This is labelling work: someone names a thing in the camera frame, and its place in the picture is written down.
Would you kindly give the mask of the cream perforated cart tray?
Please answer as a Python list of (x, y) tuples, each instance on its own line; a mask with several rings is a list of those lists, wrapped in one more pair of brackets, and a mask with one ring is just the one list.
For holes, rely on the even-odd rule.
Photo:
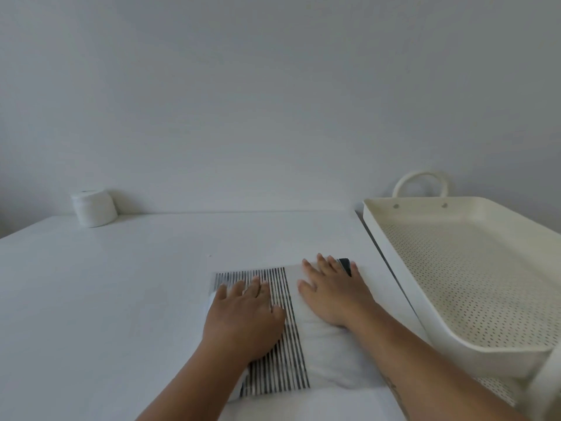
[(527, 378), (561, 340), (561, 234), (489, 199), (378, 198), (363, 219), (437, 350)]

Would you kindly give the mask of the person's left hand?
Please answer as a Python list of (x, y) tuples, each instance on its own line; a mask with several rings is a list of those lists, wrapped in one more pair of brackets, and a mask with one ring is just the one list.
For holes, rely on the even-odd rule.
[(214, 306), (213, 299), (202, 333), (204, 350), (247, 366), (273, 349), (282, 337), (285, 324), (275, 325), (269, 283), (261, 279), (260, 282), (256, 298), (246, 297), (247, 287), (238, 281), (228, 289), (223, 306)]

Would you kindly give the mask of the white towel with black stripes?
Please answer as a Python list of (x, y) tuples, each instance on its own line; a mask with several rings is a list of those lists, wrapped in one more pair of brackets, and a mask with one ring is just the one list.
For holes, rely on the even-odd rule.
[(318, 318), (302, 300), (297, 282), (305, 279), (300, 265), (213, 272), (209, 305), (221, 285), (258, 276), (270, 286), (270, 302), (285, 311), (283, 335), (261, 359), (252, 361), (238, 380), (229, 402), (242, 398), (305, 389), (366, 389), (383, 385), (372, 359), (342, 327)]

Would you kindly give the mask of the cream perforated cart shelf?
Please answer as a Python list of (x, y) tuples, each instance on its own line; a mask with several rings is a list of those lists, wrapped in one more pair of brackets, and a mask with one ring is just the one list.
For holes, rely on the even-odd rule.
[(497, 377), (474, 377), (473, 379), (509, 406), (517, 408), (520, 405), (524, 389), (519, 380)]

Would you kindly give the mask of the person's left forearm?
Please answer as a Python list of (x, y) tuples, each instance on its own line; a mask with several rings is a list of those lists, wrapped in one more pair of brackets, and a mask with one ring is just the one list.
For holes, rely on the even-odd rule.
[(136, 421), (217, 421), (243, 371), (271, 345), (203, 339)]

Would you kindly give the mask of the white toilet paper roll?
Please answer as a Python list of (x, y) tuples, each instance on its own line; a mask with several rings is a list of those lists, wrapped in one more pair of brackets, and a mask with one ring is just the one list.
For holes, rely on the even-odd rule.
[(71, 201), (82, 227), (105, 226), (118, 218), (116, 205), (107, 190), (80, 191), (71, 195)]

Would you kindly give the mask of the cream cart post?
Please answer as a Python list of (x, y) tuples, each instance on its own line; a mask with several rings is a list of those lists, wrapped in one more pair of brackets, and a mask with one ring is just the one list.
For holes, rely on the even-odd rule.
[(521, 410), (531, 421), (543, 421), (545, 414), (561, 392), (561, 341), (529, 382)]

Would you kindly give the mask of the person's right hand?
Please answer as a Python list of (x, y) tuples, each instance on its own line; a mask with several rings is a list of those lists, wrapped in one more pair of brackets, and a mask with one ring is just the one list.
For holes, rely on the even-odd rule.
[(316, 287), (318, 302), (316, 308), (310, 310), (320, 319), (330, 325), (353, 329), (361, 321), (379, 313), (382, 307), (375, 301), (367, 284), (362, 278), (362, 283), (356, 285), (348, 269), (345, 269), (339, 260), (336, 260), (336, 278), (321, 280), (318, 277), (317, 257), (312, 264), (307, 259), (302, 260), (302, 269), (305, 280)]

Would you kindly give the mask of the person's right forearm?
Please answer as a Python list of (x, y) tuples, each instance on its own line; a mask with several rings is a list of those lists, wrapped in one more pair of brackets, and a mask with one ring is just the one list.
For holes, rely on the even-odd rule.
[(410, 421), (529, 421), (378, 304), (348, 309), (344, 325), (374, 359)]

